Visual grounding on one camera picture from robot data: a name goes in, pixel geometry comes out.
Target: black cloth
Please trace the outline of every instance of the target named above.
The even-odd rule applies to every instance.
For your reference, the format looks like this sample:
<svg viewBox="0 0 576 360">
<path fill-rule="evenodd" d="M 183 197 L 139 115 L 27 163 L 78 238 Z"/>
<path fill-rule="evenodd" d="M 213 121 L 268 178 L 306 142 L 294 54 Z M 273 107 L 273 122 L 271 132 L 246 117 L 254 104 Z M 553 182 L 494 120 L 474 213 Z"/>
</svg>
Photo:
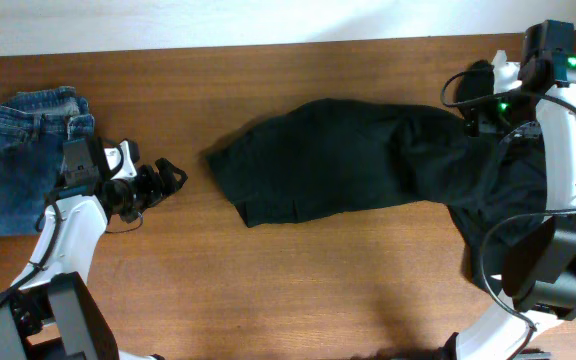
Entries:
<svg viewBox="0 0 576 360">
<path fill-rule="evenodd" d="M 249 227 L 420 200 L 446 204 L 470 246 L 479 287 L 485 232 L 545 208 L 543 144 L 502 148 L 496 138 L 466 136 L 461 119 L 428 106 L 318 100 L 265 121 L 207 160 Z M 541 220 L 502 228 L 487 248 L 486 273 L 500 273 L 509 247 Z"/>
</svg>

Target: table surface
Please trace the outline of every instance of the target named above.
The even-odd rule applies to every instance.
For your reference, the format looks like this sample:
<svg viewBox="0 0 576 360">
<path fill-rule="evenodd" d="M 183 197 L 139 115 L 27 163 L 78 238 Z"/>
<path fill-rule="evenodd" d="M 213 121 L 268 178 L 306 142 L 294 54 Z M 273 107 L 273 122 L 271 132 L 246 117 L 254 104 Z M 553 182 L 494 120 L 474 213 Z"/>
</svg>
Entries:
<svg viewBox="0 0 576 360">
<path fill-rule="evenodd" d="M 440 106 L 469 63 L 521 35 L 0 58 L 0 102 L 71 85 L 97 133 L 139 143 L 188 175 L 139 231 L 102 237 L 89 289 L 121 349 L 167 359 L 342 359 L 434 349 L 492 303 L 461 274 L 444 206 L 416 204 L 297 225 L 244 226 L 203 154 L 251 121 L 323 98 Z M 0 238 L 0 291 L 36 236 Z M 576 320 L 533 347 L 576 359 Z"/>
</svg>

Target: jeans waistband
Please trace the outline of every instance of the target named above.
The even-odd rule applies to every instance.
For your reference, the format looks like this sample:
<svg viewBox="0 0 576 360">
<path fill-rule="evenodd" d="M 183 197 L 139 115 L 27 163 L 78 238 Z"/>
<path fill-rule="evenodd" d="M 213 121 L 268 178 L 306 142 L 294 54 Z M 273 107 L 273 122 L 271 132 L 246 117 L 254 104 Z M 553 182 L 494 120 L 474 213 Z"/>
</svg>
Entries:
<svg viewBox="0 0 576 360">
<path fill-rule="evenodd" d="M 75 88 L 20 92 L 0 105 L 0 126 L 43 133 L 92 133 L 95 119 Z"/>
</svg>

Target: denim jeans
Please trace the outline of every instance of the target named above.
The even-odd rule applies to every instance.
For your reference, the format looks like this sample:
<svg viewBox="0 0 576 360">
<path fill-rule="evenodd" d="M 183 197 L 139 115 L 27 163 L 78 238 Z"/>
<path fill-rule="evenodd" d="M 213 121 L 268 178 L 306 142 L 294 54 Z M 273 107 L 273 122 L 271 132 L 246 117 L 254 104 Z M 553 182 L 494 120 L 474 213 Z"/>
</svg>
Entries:
<svg viewBox="0 0 576 360">
<path fill-rule="evenodd" d="M 36 234 L 62 171 L 62 143 L 92 135 L 88 102 L 72 87 L 18 93 L 0 105 L 0 236 Z"/>
</svg>

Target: white backdrop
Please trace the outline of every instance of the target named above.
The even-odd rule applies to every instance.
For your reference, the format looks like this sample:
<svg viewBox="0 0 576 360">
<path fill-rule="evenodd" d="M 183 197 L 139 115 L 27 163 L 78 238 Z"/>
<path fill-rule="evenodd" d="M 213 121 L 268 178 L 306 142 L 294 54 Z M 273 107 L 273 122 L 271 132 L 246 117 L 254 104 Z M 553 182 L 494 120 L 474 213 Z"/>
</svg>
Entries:
<svg viewBox="0 0 576 360">
<path fill-rule="evenodd" d="M 0 56 L 523 32 L 576 0 L 0 0 Z"/>
</svg>

